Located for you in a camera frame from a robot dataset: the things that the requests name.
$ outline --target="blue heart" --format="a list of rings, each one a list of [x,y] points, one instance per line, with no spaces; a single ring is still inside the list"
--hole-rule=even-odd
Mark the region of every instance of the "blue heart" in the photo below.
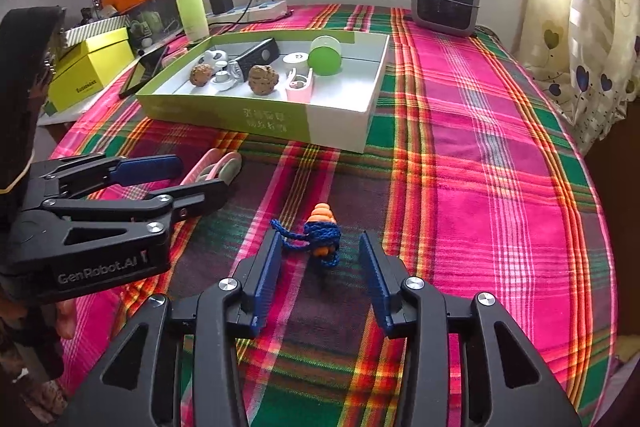
[[[589,71],[586,71],[582,66],[576,68],[575,80],[578,82],[578,87],[582,92],[589,89]]]
[[[608,91],[613,86],[613,82],[611,82],[611,79],[608,78],[606,74],[602,74],[600,77],[600,85],[603,91]]]
[[[549,92],[553,96],[560,96],[562,94],[562,90],[560,89],[560,84],[551,84],[549,86]]]

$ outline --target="human hand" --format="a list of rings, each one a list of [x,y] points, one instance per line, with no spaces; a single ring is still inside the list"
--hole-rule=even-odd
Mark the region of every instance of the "human hand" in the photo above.
[[[56,303],[56,331],[61,338],[71,340],[76,333],[76,300]],[[0,319],[17,320],[27,314],[27,308],[7,299],[0,293]]]

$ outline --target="blue yarn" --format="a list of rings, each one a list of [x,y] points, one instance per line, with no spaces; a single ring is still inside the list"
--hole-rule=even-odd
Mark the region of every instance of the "blue yarn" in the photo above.
[[[320,247],[334,247],[334,253],[327,255],[325,259],[321,259],[320,263],[325,268],[334,268],[340,263],[340,254],[338,254],[340,249],[340,227],[335,223],[330,221],[307,221],[303,229],[304,233],[289,232],[277,219],[271,219],[271,226],[276,232],[280,232],[282,237],[308,243],[306,247],[296,247],[283,240],[284,245],[289,250],[313,251]]]

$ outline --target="walnut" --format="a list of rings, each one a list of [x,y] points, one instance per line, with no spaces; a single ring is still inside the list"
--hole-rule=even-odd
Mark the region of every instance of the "walnut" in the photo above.
[[[189,81],[194,86],[205,86],[213,76],[213,71],[213,66],[209,64],[196,64],[191,70]]]
[[[273,92],[278,83],[278,73],[271,66],[254,66],[249,71],[249,87],[255,94],[265,96]]]

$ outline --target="cardboard box lid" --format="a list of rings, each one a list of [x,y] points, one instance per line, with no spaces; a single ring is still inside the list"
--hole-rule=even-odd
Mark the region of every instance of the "cardboard box lid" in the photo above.
[[[87,40],[80,42],[73,47],[56,66],[55,80],[58,76],[73,66],[78,60],[86,57],[89,53],[93,53],[112,44],[125,41],[129,38],[126,28],[118,28],[110,32],[102,33]]]

